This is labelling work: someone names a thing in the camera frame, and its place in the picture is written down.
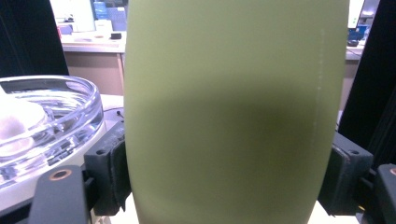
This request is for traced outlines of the green bottle with white cap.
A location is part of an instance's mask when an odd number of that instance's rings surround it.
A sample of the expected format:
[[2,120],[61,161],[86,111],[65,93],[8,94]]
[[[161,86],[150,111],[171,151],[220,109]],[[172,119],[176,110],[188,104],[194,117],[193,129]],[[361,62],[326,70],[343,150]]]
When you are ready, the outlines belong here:
[[348,0],[130,0],[139,224],[307,224],[330,157]]

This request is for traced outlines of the white monitor screen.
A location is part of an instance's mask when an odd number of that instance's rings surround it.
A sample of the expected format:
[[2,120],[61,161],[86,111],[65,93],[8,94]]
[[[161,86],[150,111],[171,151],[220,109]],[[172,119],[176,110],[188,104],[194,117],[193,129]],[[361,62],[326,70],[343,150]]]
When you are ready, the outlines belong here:
[[91,0],[49,0],[58,24],[70,23],[74,32],[95,30]]

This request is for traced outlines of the blue container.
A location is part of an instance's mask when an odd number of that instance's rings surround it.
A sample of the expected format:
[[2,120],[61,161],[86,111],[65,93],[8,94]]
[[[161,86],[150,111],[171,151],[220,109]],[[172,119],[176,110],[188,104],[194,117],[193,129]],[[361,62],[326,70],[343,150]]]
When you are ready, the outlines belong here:
[[94,1],[93,9],[94,9],[95,17],[97,20],[107,20],[108,19],[105,2]]

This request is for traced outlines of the black curtain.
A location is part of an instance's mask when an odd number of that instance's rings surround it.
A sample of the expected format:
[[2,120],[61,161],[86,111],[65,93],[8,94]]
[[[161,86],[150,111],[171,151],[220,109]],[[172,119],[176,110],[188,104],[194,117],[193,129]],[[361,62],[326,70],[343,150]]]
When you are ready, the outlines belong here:
[[396,0],[379,1],[338,132],[374,156],[374,169],[396,164]]
[[68,74],[50,0],[0,0],[0,77]]

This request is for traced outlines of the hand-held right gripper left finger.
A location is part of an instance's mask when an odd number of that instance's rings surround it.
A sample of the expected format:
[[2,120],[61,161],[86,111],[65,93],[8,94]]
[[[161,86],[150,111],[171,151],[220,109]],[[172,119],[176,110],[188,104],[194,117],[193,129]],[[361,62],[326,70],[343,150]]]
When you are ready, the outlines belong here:
[[117,122],[85,154],[85,168],[96,183],[98,198],[93,205],[97,216],[115,216],[125,209],[131,194],[124,121]]

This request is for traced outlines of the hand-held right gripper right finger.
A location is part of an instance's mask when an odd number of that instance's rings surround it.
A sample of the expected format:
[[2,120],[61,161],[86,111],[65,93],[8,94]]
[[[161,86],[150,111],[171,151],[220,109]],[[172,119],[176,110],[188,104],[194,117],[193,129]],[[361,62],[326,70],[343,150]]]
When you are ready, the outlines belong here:
[[339,132],[334,134],[332,151],[318,202],[330,216],[353,216],[358,211],[354,199],[361,177],[371,169],[373,155]]

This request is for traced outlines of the monitor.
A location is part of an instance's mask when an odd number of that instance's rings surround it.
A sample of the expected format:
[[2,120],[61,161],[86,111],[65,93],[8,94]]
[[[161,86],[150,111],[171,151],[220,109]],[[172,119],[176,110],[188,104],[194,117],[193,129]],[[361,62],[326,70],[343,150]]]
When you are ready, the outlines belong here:
[[349,0],[347,22],[348,29],[355,29],[358,26],[364,2],[365,0]]

